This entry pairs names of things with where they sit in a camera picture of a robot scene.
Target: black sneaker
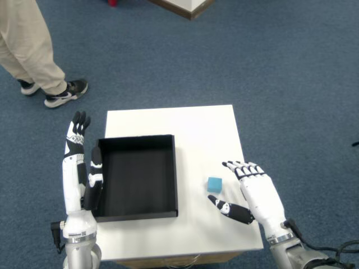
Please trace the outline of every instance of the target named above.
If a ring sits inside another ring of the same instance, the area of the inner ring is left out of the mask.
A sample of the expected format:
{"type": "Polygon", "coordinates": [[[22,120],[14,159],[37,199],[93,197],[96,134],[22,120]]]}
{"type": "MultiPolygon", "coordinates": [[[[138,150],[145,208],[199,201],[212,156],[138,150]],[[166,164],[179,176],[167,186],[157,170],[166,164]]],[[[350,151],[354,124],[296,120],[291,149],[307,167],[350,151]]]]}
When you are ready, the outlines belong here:
{"type": "Polygon", "coordinates": [[[76,100],[83,96],[88,89],[88,82],[86,80],[74,80],[67,83],[66,90],[58,95],[46,95],[45,106],[48,108],[55,108],[59,105],[67,103],[71,100],[76,100]]]}
{"type": "Polygon", "coordinates": [[[37,90],[40,89],[40,86],[37,85],[36,83],[28,83],[24,80],[17,80],[18,82],[20,82],[21,84],[21,93],[24,95],[32,95],[34,94],[37,90]]]}

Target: white wall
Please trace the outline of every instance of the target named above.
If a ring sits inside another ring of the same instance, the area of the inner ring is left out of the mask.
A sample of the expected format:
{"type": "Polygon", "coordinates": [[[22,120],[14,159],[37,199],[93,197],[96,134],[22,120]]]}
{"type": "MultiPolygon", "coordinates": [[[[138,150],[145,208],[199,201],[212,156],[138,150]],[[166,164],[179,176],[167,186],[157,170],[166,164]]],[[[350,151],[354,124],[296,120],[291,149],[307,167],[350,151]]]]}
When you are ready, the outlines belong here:
{"type": "Polygon", "coordinates": [[[205,0],[166,0],[169,3],[175,4],[176,6],[182,7],[185,10],[193,11],[205,0]]]}

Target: white tabletop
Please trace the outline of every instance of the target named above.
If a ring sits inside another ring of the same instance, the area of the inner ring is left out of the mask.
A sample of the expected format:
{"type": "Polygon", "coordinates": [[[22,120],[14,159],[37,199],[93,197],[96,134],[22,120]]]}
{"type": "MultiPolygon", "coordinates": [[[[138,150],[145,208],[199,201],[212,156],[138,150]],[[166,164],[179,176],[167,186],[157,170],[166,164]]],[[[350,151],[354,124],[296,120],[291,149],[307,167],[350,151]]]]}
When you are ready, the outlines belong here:
{"type": "Polygon", "coordinates": [[[207,198],[208,177],[221,177],[216,197],[247,207],[238,180],[222,161],[243,160],[231,105],[142,110],[107,114],[105,137],[174,135],[178,217],[101,222],[102,260],[239,252],[263,248],[256,221],[229,219],[207,198]]]}

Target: blue carpet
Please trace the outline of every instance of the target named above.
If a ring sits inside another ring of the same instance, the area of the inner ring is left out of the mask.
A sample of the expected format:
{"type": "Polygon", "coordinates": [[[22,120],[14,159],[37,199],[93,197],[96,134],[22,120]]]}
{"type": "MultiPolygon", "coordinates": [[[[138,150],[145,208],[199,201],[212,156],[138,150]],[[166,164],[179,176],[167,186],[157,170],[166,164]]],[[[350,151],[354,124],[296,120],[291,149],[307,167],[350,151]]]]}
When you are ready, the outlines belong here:
{"type": "MultiPolygon", "coordinates": [[[[76,110],[92,117],[90,152],[107,110],[233,104],[245,159],[272,177],[305,238],[359,238],[359,1],[218,0],[194,21],[143,0],[38,3],[55,61],[90,89],[50,110],[0,69],[1,269],[61,268],[49,223],[65,218],[61,163],[76,110]]],[[[193,268],[275,268],[264,244],[193,268]]]]}

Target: wooden baseboard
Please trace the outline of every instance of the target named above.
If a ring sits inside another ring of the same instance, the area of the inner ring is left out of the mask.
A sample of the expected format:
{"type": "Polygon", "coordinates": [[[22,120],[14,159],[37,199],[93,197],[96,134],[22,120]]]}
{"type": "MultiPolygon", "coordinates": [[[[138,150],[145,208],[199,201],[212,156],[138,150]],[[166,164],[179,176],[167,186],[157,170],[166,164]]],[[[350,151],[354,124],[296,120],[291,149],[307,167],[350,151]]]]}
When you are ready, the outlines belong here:
{"type": "Polygon", "coordinates": [[[175,4],[172,4],[166,0],[149,0],[150,2],[157,4],[160,7],[170,10],[173,13],[176,13],[182,17],[185,17],[189,20],[197,18],[202,12],[204,12],[211,4],[214,3],[214,0],[206,0],[201,5],[199,5],[195,10],[188,11],[182,7],[178,7],[175,4]]]}

